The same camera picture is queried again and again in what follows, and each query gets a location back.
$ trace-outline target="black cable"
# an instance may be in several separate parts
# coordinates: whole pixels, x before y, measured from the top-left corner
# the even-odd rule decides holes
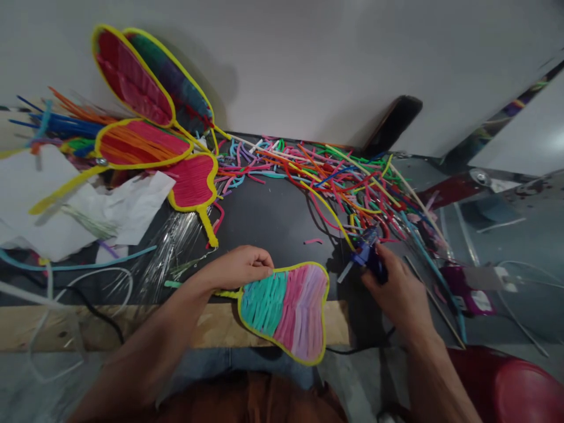
[[[41,282],[39,279],[37,279],[35,276],[22,271],[21,274],[23,276],[25,276],[30,282],[34,283],[34,285],[46,289],[47,288],[47,284]],[[88,311],[90,311],[95,317],[97,317],[98,319],[104,321],[105,323],[109,324],[115,331],[117,334],[117,337],[119,338],[119,342],[123,345],[123,343],[125,342],[125,339],[123,338],[123,333],[121,328],[119,327],[119,325],[116,323],[116,321],[114,319],[112,319],[111,317],[106,316],[103,313],[100,313],[93,305],[90,301],[88,301],[88,298],[86,298],[86,296],[84,295],[84,293],[82,291],[80,291],[80,289],[78,289],[77,287],[74,286],[64,286],[64,287],[58,287],[53,285],[53,291],[62,291],[62,290],[68,290],[71,291],[73,293],[75,293],[80,300],[84,303],[84,305],[86,306],[86,308],[88,309]]]
[[[369,345],[368,347],[353,348],[352,350],[348,350],[348,351],[334,350],[334,349],[329,348],[329,347],[326,347],[325,349],[327,351],[331,351],[332,353],[339,354],[339,355],[351,355],[351,354],[360,353],[361,351],[364,351],[364,350],[369,350],[370,348],[381,348],[384,345],[386,345],[386,343],[390,340],[390,338],[394,334],[394,332],[395,332],[395,326],[393,326],[392,329],[390,329],[388,331],[388,333],[386,333],[386,336],[384,337],[384,341],[380,344],[377,344],[377,345]]]

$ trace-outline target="hand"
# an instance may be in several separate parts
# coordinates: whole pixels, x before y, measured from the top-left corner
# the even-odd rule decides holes
[[[194,276],[212,290],[232,290],[272,275],[270,254],[253,246],[240,246],[215,259]]]
[[[376,252],[388,269],[388,282],[379,285],[370,270],[364,272],[361,278],[384,314],[408,343],[436,335],[425,286],[398,256],[382,244],[376,245]]]

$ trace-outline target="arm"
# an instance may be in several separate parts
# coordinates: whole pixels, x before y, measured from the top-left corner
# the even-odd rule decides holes
[[[214,290],[235,289],[272,274],[265,250],[239,247],[189,278],[104,364],[72,422],[116,418],[155,402],[172,376]]]
[[[407,340],[409,397],[415,420],[480,423],[433,326],[424,285],[389,249],[378,245],[377,251],[388,269],[388,282],[379,285],[370,271],[362,275],[362,282]]]

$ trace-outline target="left hand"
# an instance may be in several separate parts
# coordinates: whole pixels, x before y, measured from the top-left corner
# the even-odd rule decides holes
[[[240,246],[203,267],[194,277],[213,290],[232,290],[272,275],[274,263],[268,251]]]

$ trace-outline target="right hand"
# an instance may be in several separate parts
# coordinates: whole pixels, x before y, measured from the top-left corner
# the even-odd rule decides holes
[[[376,245],[376,252],[388,269],[388,281],[379,285],[370,270],[365,271],[361,278],[384,314],[408,343],[436,335],[425,286],[398,256],[382,244]]]

